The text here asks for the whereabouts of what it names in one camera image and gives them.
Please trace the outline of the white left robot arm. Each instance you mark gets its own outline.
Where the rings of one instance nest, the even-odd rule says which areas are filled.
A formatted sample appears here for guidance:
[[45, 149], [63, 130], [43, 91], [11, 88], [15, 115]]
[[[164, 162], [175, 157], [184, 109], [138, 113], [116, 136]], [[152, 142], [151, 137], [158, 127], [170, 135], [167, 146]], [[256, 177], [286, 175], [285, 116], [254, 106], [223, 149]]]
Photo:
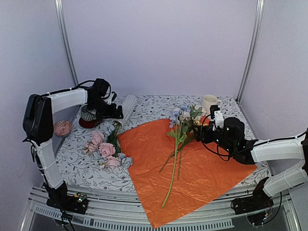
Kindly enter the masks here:
[[86, 104], [96, 111], [95, 116], [98, 119], [124, 117], [123, 106], [113, 102], [116, 93], [111, 90], [109, 82], [101, 78], [89, 82], [91, 86], [82, 82], [72, 88], [42, 95], [32, 94], [28, 98], [23, 120], [26, 138], [23, 141], [31, 143], [33, 161], [37, 163], [44, 182], [55, 190], [60, 188], [64, 181], [58, 170], [52, 146], [53, 115], [64, 109]]

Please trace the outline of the blue hydrangea flower stem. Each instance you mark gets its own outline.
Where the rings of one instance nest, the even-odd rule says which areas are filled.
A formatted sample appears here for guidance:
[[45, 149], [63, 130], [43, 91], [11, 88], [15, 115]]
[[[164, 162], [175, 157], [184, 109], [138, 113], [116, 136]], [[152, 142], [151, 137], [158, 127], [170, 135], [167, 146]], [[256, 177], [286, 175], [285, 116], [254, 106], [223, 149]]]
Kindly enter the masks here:
[[[95, 160], [99, 160], [102, 164], [103, 162], [105, 162], [103, 160], [103, 158], [100, 158], [100, 155], [98, 152], [95, 152], [93, 155], [93, 158]], [[121, 165], [119, 167], [122, 167], [124, 169], [128, 169], [130, 166], [133, 165], [133, 159], [132, 157], [127, 157], [122, 151], [118, 154], [118, 156], [120, 157], [120, 160], [121, 160]]]

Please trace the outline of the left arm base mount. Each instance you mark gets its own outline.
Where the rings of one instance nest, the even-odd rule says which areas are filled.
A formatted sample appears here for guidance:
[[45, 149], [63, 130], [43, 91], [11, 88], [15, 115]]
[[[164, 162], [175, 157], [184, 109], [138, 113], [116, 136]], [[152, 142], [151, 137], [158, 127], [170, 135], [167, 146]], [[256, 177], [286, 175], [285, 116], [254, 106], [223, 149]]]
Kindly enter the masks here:
[[86, 214], [89, 201], [85, 194], [77, 193], [75, 195], [68, 195], [65, 181], [57, 189], [51, 188], [46, 183], [43, 185], [49, 196], [46, 205], [57, 209], [62, 209], [64, 211], [83, 215]]

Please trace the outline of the pink rose flower stem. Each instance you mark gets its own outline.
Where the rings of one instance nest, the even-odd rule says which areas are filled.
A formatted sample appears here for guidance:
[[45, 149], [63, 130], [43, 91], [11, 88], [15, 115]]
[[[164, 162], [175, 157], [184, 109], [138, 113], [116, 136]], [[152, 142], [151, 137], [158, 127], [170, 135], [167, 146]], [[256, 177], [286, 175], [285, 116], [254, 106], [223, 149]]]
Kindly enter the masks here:
[[117, 121], [110, 125], [107, 128], [106, 134], [104, 134], [104, 141], [100, 144], [98, 150], [95, 151], [98, 152], [100, 158], [103, 158], [105, 161], [100, 164], [101, 168], [115, 168], [121, 165], [121, 160], [118, 156], [118, 154], [121, 152], [121, 149], [117, 138], [118, 131], [121, 127], [122, 125]]

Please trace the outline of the white ribbed ceramic vase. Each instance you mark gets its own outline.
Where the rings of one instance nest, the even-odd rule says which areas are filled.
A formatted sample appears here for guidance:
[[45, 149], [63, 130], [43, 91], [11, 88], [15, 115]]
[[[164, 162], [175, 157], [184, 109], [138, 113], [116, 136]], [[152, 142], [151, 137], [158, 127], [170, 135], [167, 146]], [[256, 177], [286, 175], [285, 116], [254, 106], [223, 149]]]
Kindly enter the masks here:
[[119, 119], [119, 123], [124, 126], [126, 122], [128, 122], [131, 114], [133, 113], [133, 110], [135, 106], [137, 105], [137, 97], [134, 95], [128, 95], [124, 101], [122, 102], [122, 113], [123, 118]]

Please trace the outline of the yellow small flower sprig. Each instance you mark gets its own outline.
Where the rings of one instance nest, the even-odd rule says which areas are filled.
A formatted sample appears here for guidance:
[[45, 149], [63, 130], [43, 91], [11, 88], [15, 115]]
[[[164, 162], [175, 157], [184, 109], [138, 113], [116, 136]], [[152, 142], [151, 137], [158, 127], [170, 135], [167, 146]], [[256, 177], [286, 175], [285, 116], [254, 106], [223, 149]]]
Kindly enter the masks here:
[[191, 120], [188, 123], [184, 123], [181, 129], [181, 136], [184, 136], [185, 139], [181, 139], [180, 147], [178, 148], [178, 152], [180, 154], [179, 157], [179, 169], [177, 178], [180, 178], [180, 171], [182, 165], [182, 153], [184, 147], [190, 144], [192, 141], [200, 141], [202, 136], [202, 128], [204, 126], [199, 120]]

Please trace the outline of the small blue flower stem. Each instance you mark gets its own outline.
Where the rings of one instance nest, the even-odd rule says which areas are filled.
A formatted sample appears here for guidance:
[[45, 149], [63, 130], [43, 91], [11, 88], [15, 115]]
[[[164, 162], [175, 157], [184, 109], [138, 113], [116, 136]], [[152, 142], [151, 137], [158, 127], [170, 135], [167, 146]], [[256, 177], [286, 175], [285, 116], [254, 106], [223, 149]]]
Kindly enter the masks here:
[[174, 177], [175, 177], [175, 170], [176, 170], [176, 162], [177, 162], [177, 155], [178, 155], [178, 148], [180, 145], [181, 139], [185, 139], [184, 136], [181, 136], [181, 129], [183, 127], [183, 124], [185, 123], [185, 118], [186, 116], [190, 117], [190, 107], [186, 104], [181, 104], [178, 109], [175, 109], [172, 111], [171, 117], [170, 117], [170, 124], [169, 127], [171, 128], [170, 132], [167, 133], [168, 136], [173, 137], [175, 139], [175, 147], [174, 147], [174, 162], [173, 162], [173, 169], [172, 169], [172, 175], [171, 175], [171, 180], [170, 180], [170, 185], [168, 192], [165, 196], [165, 199], [162, 203], [161, 208], [164, 208], [172, 187], [173, 187], [173, 182], [174, 182]]

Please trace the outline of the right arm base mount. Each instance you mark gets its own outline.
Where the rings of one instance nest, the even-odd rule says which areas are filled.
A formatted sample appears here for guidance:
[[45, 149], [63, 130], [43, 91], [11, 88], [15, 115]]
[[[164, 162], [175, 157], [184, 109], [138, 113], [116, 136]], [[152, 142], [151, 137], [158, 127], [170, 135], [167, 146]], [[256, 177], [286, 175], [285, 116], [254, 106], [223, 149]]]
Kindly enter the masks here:
[[263, 191], [264, 185], [269, 177], [262, 179], [252, 192], [251, 196], [235, 198], [231, 202], [231, 208], [236, 215], [254, 212], [261, 209], [269, 209], [269, 212], [263, 212], [260, 215], [254, 214], [248, 216], [248, 221], [254, 226], [264, 225], [267, 221], [272, 206], [273, 200], [270, 196], [267, 196]]

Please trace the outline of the orange tissue paper sheet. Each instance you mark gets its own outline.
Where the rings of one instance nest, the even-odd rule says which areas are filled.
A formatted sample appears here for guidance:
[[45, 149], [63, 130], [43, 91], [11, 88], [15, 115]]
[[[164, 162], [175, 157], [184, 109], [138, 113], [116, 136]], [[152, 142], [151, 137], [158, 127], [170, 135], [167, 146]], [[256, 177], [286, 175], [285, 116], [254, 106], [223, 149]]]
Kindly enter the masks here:
[[180, 178], [179, 158], [169, 199], [161, 208], [168, 192], [174, 159], [159, 172], [174, 151], [175, 140], [166, 134], [169, 120], [159, 119], [138, 125], [118, 136], [122, 152], [132, 157], [128, 171], [133, 185], [153, 228], [175, 221], [217, 199], [256, 170], [235, 160], [225, 162], [192, 141], [183, 149]]

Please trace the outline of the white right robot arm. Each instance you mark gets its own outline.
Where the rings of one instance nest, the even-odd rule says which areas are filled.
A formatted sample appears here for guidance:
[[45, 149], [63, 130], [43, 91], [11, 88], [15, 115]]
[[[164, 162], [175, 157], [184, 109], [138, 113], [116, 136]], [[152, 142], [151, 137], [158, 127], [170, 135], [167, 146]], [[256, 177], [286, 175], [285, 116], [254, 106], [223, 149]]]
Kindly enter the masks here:
[[203, 145], [214, 142], [219, 149], [226, 151], [227, 159], [234, 159], [243, 165], [254, 165], [264, 161], [298, 159], [299, 162], [284, 172], [261, 180], [249, 206], [259, 210], [272, 196], [308, 180], [308, 133], [273, 140], [247, 140], [244, 123], [235, 117], [223, 120], [221, 125], [211, 121], [209, 125], [193, 127], [197, 141]]

